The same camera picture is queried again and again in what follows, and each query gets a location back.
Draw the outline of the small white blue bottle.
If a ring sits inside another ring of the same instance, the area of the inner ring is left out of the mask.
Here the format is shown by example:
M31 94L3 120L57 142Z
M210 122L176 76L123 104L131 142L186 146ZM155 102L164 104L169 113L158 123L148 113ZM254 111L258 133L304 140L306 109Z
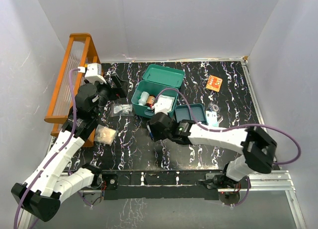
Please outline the small white blue bottle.
M150 129L149 125L147 124L146 127L147 127L147 130L148 130L148 132L149 132L149 135L150 135L151 140L153 140L153 135L152 135L152 133L151 133L151 129Z

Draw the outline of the white plastic medicine bottle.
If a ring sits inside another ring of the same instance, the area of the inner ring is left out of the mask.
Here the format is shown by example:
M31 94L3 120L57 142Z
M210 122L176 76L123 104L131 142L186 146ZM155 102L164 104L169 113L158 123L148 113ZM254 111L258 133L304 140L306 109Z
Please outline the white plastic medicine bottle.
M141 106L145 106L148 97L149 97L149 93L146 92L146 91L143 91L141 93L141 96L140 96L139 100L138 100L138 104L141 105Z

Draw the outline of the amber bottle orange label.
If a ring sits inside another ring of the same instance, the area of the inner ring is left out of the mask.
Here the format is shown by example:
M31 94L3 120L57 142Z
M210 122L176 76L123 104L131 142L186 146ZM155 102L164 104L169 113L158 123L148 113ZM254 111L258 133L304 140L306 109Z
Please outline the amber bottle orange label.
M149 95L146 100L146 106L151 108L155 103L155 99L156 97L154 95Z

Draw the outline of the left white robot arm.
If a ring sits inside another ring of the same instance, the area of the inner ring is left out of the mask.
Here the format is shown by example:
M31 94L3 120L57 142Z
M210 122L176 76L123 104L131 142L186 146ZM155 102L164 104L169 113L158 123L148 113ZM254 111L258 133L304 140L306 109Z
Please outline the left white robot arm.
M65 179L60 179L60 175L96 129L106 103L127 96L128 82L117 74L112 74L111 79L114 87L99 76L93 83L81 85L77 93L71 93L72 108L51 150L23 183L15 183L11 189L18 203L17 214L24 209L47 222L67 198L85 187L96 189L102 185L101 170L89 163Z

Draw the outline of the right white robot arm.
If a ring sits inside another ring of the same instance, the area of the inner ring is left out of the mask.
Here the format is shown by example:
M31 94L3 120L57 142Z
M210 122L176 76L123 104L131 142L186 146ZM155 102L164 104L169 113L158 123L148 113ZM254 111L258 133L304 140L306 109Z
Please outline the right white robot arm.
M157 113L149 121L149 128L155 141L169 139L179 145L208 145L239 153L240 157L227 163L222 173L204 181L211 188L234 188L250 174L272 171L277 143L259 126L228 131L192 120L176 122Z

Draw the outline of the green medicine box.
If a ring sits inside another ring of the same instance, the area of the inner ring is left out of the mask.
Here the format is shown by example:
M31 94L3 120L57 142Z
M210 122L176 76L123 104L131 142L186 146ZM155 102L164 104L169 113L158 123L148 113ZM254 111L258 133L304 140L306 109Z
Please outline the green medicine box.
M146 92L154 97L173 97L171 110L168 111L168 115L171 117L174 113L178 99L178 93L175 90L180 89L183 84L184 77L185 72L182 70L155 64L149 65L142 77L142 80L137 84L136 90L131 98L135 114L145 118L152 118L154 116L155 113L150 107L139 104L142 93Z

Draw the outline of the small clear plastic packet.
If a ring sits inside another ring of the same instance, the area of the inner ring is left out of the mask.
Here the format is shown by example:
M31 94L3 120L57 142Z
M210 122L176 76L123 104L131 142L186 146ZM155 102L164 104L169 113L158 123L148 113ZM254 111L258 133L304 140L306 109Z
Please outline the small clear plastic packet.
M130 117L133 116L133 105L132 104L117 104L112 105L112 110L110 113L111 117Z

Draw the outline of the clear bag cotton balls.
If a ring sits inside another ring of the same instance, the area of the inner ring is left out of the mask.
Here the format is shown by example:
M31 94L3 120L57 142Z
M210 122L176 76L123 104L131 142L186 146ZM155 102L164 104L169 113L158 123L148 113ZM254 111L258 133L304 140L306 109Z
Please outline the clear bag cotton balls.
M94 141L101 144L112 145L117 135L117 130L98 125L95 130Z

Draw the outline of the orange wooden rack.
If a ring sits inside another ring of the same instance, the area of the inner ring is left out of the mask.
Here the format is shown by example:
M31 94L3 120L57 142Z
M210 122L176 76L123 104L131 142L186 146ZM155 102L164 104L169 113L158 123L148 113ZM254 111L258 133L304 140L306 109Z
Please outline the orange wooden rack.
M77 67L86 67L90 63L100 63L92 36L88 33L71 34L48 112L44 118L45 122L53 124L51 136L58 136L72 107L71 89L69 86L70 70Z

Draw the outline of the small scissors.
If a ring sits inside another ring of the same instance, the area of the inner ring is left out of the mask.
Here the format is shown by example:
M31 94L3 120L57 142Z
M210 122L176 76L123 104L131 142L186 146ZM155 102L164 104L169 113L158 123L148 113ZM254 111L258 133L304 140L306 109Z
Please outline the small scissors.
M217 119L217 125L220 125L220 123L223 121L223 116L220 116L218 119Z

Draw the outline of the orange patterned card packet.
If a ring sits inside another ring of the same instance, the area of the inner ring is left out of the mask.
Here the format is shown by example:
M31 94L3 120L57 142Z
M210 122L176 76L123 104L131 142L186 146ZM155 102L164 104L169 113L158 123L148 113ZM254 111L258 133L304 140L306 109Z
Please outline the orange patterned card packet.
M205 88L207 90L219 92L221 85L222 85L222 82L223 82L223 80L221 78L210 75L207 79L207 83L206 83Z

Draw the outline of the black front mounting rail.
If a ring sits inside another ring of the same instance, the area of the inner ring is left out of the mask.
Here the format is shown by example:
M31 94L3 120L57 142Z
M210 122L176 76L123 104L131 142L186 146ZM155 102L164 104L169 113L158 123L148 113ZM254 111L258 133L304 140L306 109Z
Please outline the black front mounting rail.
M203 198L218 200L223 192L236 193L249 188L246 177L238 186L213 184L220 170L103 170L105 200Z

